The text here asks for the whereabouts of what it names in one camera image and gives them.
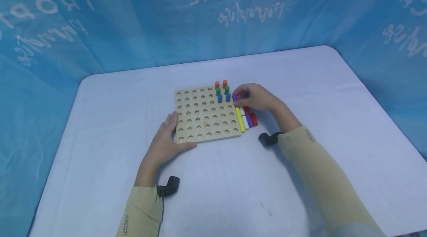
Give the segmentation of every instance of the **white table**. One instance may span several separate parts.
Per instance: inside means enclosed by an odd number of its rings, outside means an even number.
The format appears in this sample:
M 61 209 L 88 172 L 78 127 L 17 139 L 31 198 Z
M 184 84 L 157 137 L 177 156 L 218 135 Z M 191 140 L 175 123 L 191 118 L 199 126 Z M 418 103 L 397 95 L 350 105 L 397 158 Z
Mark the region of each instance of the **white table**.
M 227 79 L 284 100 L 344 169 L 388 236 L 427 229 L 427 163 L 327 46 L 93 75 L 79 87 L 30 237 L 113 236 L 175 89 Z M 278 148 L 269 114 L 238 138 L 199 144 L 165 166 L 160 237 L 325 236 L 322 218 Z

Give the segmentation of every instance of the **sleeve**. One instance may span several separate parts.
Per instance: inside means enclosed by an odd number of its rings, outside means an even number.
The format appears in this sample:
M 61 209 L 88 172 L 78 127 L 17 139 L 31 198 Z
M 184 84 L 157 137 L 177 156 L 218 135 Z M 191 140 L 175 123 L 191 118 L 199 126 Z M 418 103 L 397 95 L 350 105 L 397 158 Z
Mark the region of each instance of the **sleeve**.
M 385 235 L 360 201 L 347 176 L 306 126 L 278 137 L 279 146 L 300 174 L 323 215 L 330 236 L 365 236 L 348 229 L 364 228 L 370 237 Z
M 157 187 L 133 187 L 116 237 L 157 237 L 163 201 Z

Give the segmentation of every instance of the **blue fabric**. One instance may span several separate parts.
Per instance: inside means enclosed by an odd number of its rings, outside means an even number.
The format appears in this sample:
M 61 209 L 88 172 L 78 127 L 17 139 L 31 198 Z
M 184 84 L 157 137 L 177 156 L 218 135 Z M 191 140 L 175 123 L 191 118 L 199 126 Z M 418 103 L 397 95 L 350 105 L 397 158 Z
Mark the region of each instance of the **blue fabric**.
M 25 236 L 79 82 L 327 44 L 427 158 L 427 0 L 0 0 L 0 236 Z

